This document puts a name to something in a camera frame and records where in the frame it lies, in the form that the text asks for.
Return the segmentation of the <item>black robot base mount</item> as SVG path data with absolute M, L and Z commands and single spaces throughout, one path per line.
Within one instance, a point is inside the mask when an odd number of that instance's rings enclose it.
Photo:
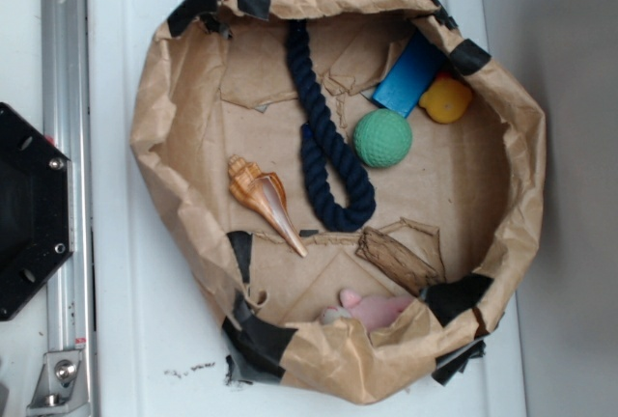
M 12 320 L 72 254 L 70 160 L 1 104 L 1 320 Z

